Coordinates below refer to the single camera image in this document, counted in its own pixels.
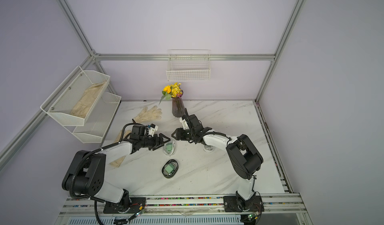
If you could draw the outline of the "lower white mesh basket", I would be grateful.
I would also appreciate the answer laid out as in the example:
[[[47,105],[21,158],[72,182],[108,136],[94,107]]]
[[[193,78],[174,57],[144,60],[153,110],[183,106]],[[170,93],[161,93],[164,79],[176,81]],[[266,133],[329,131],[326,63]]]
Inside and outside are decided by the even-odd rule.
[[[72,134],[83,144],[102,143],[120,103],[120,96],[105,92],[85,125],[76,127]]]

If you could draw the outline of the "white mesh basket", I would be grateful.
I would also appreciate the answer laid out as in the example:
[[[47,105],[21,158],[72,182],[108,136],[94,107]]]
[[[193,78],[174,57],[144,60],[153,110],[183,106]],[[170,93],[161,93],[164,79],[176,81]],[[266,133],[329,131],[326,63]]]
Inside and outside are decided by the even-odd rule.
[[[83,144],[102,143],[120,103],[120,96],[105,92],[85,125],[76,127],[72,134]]]
[[[106,84],[96,98],[86,118],[82,119],[70,115],[71,110],[81,99],[85,90],[95,83],[102,82],[106,82]],[[77,66],[67,77],[67,80],[61,83],[62,87],[57,88],[40,108],[63,127],[84,126],[109,83],[110,76],[94,70],[83,70],[80,66]]]

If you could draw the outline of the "beige leather glove table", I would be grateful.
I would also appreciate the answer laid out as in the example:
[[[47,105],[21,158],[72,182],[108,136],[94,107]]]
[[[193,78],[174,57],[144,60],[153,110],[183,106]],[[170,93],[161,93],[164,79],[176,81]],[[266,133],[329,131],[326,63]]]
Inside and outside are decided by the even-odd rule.
[[[127,137],[130,133],[131,133],[131,130],[126,130],[125,133],[124,133],[123,138]],[[115,143],[119,141],[121,134],[122,134],[122,130],[120,130],[118,136],[116,137]],[[122,157],[120,157],[120,158],[110,162],[109,165],[114,167],[114,168],[119,168],[120,165],[123,163],[125,158],[126,158],[126,155],[124,155],[124,156],[122,156]]]

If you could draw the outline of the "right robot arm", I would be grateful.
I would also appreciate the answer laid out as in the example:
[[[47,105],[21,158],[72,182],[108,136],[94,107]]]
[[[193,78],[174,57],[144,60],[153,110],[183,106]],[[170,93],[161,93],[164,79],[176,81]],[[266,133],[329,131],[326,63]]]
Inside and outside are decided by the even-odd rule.
[[[262,197],[254,190],[255,173],[260,170],[264,159],[247,135],[228,136],[204,127],[196,115],[185,114],[180,118],[182,128],[172,133],[177,141],[202,144],[225,151],[234,171],[239,176],[239,186],[234,196],[224,196],[226,212],[264,212]]]

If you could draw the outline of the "yellow flower bouquet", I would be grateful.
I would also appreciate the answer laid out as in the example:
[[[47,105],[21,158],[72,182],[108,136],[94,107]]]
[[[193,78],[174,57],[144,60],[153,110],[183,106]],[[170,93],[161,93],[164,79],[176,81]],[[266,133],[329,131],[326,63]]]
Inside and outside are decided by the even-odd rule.
[[[159,104],[165,99],[165,100],[170,100],[172,98],[180,98],[183,96],[184,92],[181,89],[181,83],[174,83],[171,85],[167,85],[164,87],[162,90],[162,96],[160,98]]]

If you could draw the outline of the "green charger plug front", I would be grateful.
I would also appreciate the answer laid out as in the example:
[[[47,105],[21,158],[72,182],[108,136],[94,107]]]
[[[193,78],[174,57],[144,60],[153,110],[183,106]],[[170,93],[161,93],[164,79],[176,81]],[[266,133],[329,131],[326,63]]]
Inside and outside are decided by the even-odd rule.
[[[172,174],[175,170],[175,166],[173,164],[167,164],[165,167],[165,171],[168,175]]]

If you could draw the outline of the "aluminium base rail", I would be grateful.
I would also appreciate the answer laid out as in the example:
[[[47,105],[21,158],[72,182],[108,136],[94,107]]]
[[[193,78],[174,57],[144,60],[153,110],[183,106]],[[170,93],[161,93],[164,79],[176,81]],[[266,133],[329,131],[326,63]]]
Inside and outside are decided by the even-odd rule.
[[[263,214],[307,213],[300,194],[262,194]],[[210,215],[225,212],[224,195],[147,196],[145,215]],[[94,201],[67,198],[60,217],[92,216]]]

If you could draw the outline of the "beige glove in basket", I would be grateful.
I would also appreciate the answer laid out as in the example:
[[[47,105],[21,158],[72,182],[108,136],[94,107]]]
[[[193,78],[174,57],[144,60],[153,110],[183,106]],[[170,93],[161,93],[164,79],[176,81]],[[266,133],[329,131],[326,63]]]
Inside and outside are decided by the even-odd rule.
[[[95,83],[87,88],[81,99],[71,110],[70,115],[85,119],[105,84],[106,82]]]

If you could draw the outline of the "upper white mesh basket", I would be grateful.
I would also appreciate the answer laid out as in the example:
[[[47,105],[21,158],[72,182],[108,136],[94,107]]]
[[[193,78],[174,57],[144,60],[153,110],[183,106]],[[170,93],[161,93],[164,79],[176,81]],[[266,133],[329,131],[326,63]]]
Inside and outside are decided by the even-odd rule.
[[[82,119],[70,115],[71,110],[81,99],[85,90],[95,83],[102,82],[106,82],[106,84],[96,98],[86,118]],[[84,126],[109,83],[110,76],[94,70],[83,70],[80,66],[77,66],[67,77],[67,80],[61,83],[62,87],[57,88],[40,108],[63,127]]]

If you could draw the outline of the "dark ribbed vase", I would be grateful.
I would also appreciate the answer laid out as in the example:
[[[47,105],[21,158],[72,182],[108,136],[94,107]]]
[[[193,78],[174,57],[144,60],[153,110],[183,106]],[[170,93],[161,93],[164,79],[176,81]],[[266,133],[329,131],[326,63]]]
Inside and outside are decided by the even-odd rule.
[[[172,98],[172,114],[176,118],[181,118],[185,114],[185,106],[181,97]]]

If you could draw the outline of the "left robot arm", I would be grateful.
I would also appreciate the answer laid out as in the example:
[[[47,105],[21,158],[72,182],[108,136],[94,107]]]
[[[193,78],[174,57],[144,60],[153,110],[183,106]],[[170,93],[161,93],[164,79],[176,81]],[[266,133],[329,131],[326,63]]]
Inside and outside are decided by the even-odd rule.
[[[106,166],[119,156],[131,155],[142,148],[155,151],[169,143],[171,139],[157,134],[157,129],[154,124],[126,124],[115,143],[93,151],[78,151],[63,178],[62,189],[68,191],[72,199],[92,200],[95,206],[104,203],[104,213],[137,215],[144,210],[146,200],[140,198],[134,202],[128,190],[107,182]]]

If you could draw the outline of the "white fabric glove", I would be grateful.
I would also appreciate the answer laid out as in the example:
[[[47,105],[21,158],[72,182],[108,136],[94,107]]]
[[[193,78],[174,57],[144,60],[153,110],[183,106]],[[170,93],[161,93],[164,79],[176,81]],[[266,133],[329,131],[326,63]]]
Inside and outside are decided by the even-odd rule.
[[[162,110],[156,105],[148,109],[144,107],[142,111],[132,119],[134,123],[143,124],[146,122],[157,121],[162,118]]]

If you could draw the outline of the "green charger plug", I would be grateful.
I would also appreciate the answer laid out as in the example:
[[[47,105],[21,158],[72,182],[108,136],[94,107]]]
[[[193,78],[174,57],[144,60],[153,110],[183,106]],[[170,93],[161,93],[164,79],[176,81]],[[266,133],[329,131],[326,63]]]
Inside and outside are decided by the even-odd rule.
[[[172,154],[174,151],[174,145],[173,143],[168,143],[165,145],[165,153],[166,154]]]
[[[175,166],[173,164],[167,164],[165,167],[165,171],[168,175],[172,174],[175,170]]]

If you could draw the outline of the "clear round case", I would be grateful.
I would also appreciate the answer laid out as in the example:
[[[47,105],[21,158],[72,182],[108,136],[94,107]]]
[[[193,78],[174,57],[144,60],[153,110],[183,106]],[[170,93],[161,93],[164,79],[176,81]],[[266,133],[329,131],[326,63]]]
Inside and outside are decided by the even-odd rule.
[[[177,149],[177,144],[175,140],[171,140],[163,146],[164,154],[169,157],[173,156],[176,153],[176,149]]]
[[[212,153],[212,152],[215,150],[215,147],[213,147],[213,146],[205,146],[205,145],[203,145],[203,150],[204,150],[206,153]]]

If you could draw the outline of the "aluminium cage frame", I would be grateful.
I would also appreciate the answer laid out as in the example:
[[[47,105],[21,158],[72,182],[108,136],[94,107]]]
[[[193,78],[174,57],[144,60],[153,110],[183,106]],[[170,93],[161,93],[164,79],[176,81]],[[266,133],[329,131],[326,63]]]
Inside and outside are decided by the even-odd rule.
[[[75,34],[80,40],[82,46],[87,51],[87,58],[81,63],[80,68],[86,69],[91,64],[94,64],[98,71],[102,74],[105,73],[101,65],[101,61],[112,60],[128,60],[128,61],[196,61],[197,59],[207,59],[209,61],[233,61],[233,60],[260,60],[270,61],[271,65],[267,71],[266,77],[263,80],[260,91],[257,94],[256,100],[261,100],[271,75],[276,68],[281,52],[284,50],[285,45],[289,39],[292,29],[297,21],[299,13],[306,0],[297,0],[294,9],[289,17],[289,21],[284,29],[282,38],[279,42],[278,48],[274,54],[97,54],[92,51],[92,47],[87,40],[84,31],[81,29],[78,20],[75,18],[73,10],[70,8],[67,0],[56,0],[60,9],[69,21],[71,27],[74,29]],[[1,172],[9,166],[9,163],[14,157],[24,148],[27,142],[31,139],[34,133],[38,130],[41,123],[46,118],[44,110],[39,110],[33,118],[22,128],[22,130],[10,141],[10,143],[1,151]]]

